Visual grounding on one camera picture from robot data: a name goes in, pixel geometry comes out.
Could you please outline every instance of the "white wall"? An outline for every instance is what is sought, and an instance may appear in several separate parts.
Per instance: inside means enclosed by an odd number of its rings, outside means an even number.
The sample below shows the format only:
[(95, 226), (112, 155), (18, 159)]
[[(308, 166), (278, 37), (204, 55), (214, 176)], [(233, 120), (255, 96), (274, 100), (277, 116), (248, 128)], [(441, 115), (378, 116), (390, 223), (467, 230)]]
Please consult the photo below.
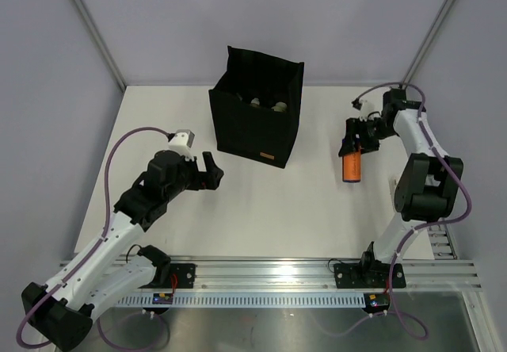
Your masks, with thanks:
[(121, 94), (67, 0), (0, 0), (0, 349), (70, 255)]
[(453, 226), (459, 255), (473, 258), (507, 346), (507, 0), (459, 0), (416, 83), (444, 148), (464, 162), (473, 210)]
[(401, 78), (443, 0), (85, 0), (130, 85), (214, 84), (226, 46), (304, 61), (306, 84)]

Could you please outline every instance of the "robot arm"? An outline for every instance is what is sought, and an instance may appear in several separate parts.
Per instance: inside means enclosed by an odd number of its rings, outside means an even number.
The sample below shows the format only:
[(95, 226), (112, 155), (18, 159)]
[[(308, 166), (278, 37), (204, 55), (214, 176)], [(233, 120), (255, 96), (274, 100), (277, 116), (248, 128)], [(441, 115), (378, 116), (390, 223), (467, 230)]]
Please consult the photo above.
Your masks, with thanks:
[[(442, 168), (433, 150), (444, 157), (458, 178), (461, 178), (463, 173), (463, 162), (449, 156), (438, 144), (428, 126), (425, 110), (420, 117), (418, 116), (420, 104), (418, 101), (408, 101), (405, 90), (391, 89), (383, 95), (382, 112), (377, 117), (371, 118), (364, 114), (366, 112), (363, 113), (362, 102), (353, 102), (353, 106), (361, 110), (362, 115), (346, 121), (345, 138), (339, 156), (343, 157), (358, 151), (361, 154), (377, 151), (380, 140), (389, 136), (399, 136), (406, 149), (408, 162), (396, 186), (396, 213), (386, 231), (370, 244), (359, 264), (352, 267), (335, 265), (335, 270), (344, 270), (337, 272), (337, 275), (341, 273), (342, 277), (347, 278), (337, 279), (339, 288), (350, 286), (385, 288), (389, 264), (396, 247), (406, 233), (419, 224), (436, 221), (449, 216), (452, 212), (459, 187)], [(424, 125), (431, 143), (422, 131), (420, 123)], [(416, 237), (417, 232), (405, 242), (400, 256)], [(396, 265), (395, 270), (395, 273), (401, 273), (401, 265)], [(395, 280), (395, 285), (405, 287), (404, 279)]]
[(166, 212), (179, 193), (219, 187), (223, 171), (210, 152), (203, 153), (206, 172), (198, 171), (190, 152), (193, 137), (189, 130), (170, 135), (169, 150), (159, 151), (115, 204), (107, 233), (95, 237), (44, 285), (32, 282), (21, 294), (28, 314), (56, 289), (29, 323), (63, 352), (75, 348), (93, 322), (124, 295), (144, 285), (158, 287), (168, 280), (170, 257), (152, 246), (142, 247), (127, 265), (106, 278), (102, 276)]

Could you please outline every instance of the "black fabric bag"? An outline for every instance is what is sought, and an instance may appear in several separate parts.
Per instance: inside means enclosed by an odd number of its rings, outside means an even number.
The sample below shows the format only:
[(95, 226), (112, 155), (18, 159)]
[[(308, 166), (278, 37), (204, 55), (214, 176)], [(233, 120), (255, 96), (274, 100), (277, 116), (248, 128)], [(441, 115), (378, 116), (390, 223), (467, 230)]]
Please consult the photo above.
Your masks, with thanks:
[[(285, 168), (299, 127), (304, 63), (228, 47), (227, 71), (209, 91), (217, 149)], [(257, 98), (260, 107), (250, 103)], [(284, 112), (271, 108), (287, 105)]]

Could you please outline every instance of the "black clamp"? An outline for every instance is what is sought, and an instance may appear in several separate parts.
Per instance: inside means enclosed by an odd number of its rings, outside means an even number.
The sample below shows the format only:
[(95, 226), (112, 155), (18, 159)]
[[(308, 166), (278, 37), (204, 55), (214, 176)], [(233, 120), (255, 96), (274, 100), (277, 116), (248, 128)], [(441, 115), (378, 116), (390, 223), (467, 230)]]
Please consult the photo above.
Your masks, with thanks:
[(194, 263), (171, 263), (169, 255), (152, 245), (140, 248), (137, 255), (148, 258), (156, 268), (153, 280), (143, 289), (172, 289), (172, 276), (176, 276), (179, 289), (193, 289), (196, 280)]
[[(386, 289), (390, 265), (375, 260), (373, 243), (361, 256), (358, 263), (335, 263), (334, 280), (337, 289)], [(393, 289), (406, 287), (405, 274), (401, 264), (393, 270)]]
[(125, 191), (114, 205), (114, 212), (122, 212), (140, 224), (144, 231), (164, 213), (167, 205), (186, 189), (217, 189), (223, 177), (211, 152), (203, 152), (206, 171), (199, 171), (196, 158), (186, 160), (177, 152), (159, 151), (148, 168)]

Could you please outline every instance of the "orange bottle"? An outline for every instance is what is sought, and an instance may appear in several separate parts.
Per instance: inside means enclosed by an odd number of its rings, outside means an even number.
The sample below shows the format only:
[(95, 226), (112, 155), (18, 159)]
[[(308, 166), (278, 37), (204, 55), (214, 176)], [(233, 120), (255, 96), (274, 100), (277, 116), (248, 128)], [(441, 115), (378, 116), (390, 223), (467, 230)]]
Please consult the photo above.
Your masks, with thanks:
[(341, 158), (341, 179), (345, 183), (361, 181), (361, 151), (355, 151)]

